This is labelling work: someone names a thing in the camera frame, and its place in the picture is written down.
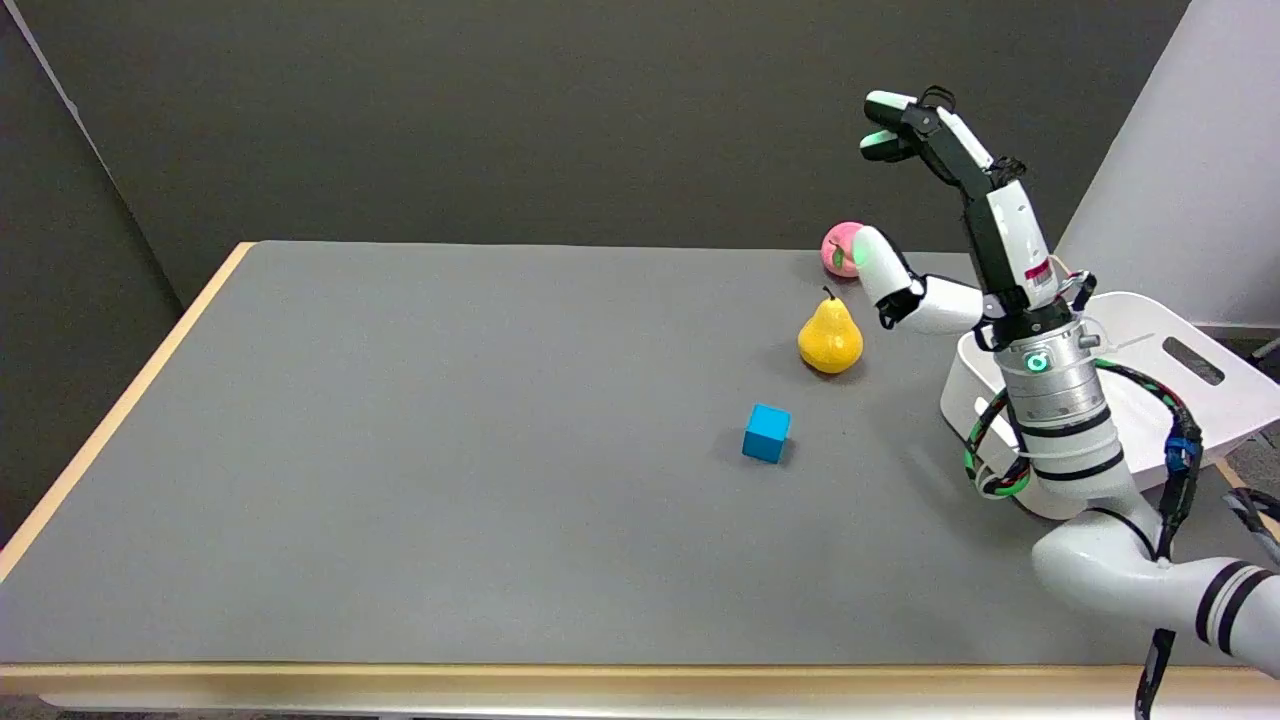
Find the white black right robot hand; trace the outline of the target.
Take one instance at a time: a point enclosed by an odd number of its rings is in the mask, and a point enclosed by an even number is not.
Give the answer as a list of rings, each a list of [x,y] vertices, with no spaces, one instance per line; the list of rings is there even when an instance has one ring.
[[[913,270],[879,229],[861,225],[850,258],[886,329],[961,334],[988,327],[996,347],[1073,319],[1044,236],[1021,183],[1023,163],[987,150],[955,110],[955,96],[931,86],[920,97],[870,91],[867,118],[878,131],[860,142],[868,161],[913,158],[959,192],[977,283]]]

